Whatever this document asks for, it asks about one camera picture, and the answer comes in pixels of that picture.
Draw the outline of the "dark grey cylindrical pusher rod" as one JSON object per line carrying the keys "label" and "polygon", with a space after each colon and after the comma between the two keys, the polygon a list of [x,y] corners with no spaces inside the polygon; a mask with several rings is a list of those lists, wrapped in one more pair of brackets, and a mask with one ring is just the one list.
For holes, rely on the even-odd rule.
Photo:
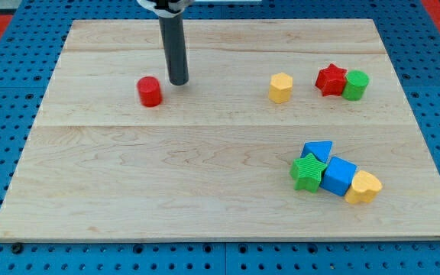
{"label": "dark grey cylindrical pusher rod", "polygon": [[189,71],[183,16],[159,17],[159,24],[170,83],[175,86],[185,85],[189,81]]}

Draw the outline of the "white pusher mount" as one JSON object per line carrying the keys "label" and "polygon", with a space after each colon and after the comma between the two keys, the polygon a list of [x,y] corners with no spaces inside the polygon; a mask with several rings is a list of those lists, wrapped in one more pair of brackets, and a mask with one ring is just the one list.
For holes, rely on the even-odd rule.
{"label": "white pusher mount", "polygon": [[194,0],[137,0],[137,3],[160,18],[174,18],[192,5]]}

